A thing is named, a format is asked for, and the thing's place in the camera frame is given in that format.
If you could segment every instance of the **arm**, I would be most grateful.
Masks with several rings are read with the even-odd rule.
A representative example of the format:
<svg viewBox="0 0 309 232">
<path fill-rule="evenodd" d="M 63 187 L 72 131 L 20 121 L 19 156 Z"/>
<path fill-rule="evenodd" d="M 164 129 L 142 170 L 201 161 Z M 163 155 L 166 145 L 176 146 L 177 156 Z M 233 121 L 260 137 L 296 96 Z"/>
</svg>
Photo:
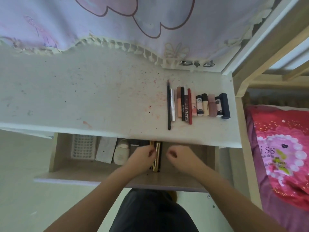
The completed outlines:
<svg viewBox="0 0 309 232">
<path fill-rule="evenodd" d="M 44 232 L 97 231 L 122 189 L 134 177 L 149 169 L 156 156 L 153 146 L 138 147 L 125 165 L 116 169 Z"/>
<path fill-rule="evenodd" d="M 168 149 L 167 157 L 178 170 L 193 176 L 205 187 L 234 231 L 286 231 L 231 187 L 220 174 L 206 166 L 189 147 L 172 146 Z"/>
</svg>

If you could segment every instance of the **white shelf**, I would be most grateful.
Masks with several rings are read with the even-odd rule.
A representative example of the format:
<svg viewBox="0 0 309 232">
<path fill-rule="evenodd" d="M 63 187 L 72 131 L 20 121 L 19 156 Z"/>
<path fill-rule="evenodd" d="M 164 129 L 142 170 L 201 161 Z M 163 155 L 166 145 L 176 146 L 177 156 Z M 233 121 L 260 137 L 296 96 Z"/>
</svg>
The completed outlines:
<svg viewBox="0 0 309 232">
<path fill-rule="evenodd" d="M 167 79 L 196 94 L 227 93 L 231 118 L 177 119 L 168 130 Z M 241 147 L 231 74 L 166 70 L 98 46 L 54 56 L 0 46 L 0 128 Z"/>
</svg>

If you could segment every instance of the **person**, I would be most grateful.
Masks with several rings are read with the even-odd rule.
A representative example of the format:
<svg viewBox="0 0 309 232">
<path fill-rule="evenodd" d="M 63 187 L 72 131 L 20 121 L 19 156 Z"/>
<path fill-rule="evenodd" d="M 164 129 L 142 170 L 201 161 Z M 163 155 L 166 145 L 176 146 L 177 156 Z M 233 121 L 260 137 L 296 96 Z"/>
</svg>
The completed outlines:
<svg viewBox="0 0 309 232">
<path fill-rule="evenodd" d="M 206 188 L 234 231 L 286 231 L 206 166 L 189 147 L 171 146 L 166 155 L 179 171 L 191 175 Z M 97 231 L 122 189 L 134 177 L 147 171 L 155 159 L 153 146 L 138 147 L 123 166 L 45 232 Z M 195 232 L 198 229 L 189 214 L 166 191 L 132 189 L 124 198 L 110 228 L 110 232 L 122 231 Z"/>
</svg>

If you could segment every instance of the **person's right hand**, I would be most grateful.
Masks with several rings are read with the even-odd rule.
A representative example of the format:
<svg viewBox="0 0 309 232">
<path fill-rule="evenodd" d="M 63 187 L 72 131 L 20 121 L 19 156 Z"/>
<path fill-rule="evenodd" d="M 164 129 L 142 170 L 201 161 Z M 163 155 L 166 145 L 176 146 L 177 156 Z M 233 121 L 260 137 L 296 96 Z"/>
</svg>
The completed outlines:
<svg viewBox="0 0 309 232">
<path fill-rule="evenodd" d="M 187 146 L 170 146 L 166 156 L 179 171 L 191 176 L 197 169 L 206 166 Z"/>
</svg>

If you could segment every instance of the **purple bedsheet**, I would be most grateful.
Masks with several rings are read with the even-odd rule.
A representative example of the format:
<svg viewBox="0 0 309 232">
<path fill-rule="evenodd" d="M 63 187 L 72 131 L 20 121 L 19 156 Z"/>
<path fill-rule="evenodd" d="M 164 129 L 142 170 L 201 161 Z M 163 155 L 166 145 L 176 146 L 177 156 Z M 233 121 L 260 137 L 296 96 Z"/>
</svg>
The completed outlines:
<svg viewBox="0 0 309 232">
<path fill-rule="evenodd" d="M 308 232 L 309 231 L 309 212 L 303 211 L 282 201 L 272 191 L 271 184 L 264 167 L 263 159 L 257 143 L 253 119 L 251 113 L 245 110 L 247 131 L 253 162 L 259 185 L 262 207 L 264 212 L 276 219 L 279 224 L 285 227 L 289 232 Z"/>
</svg>

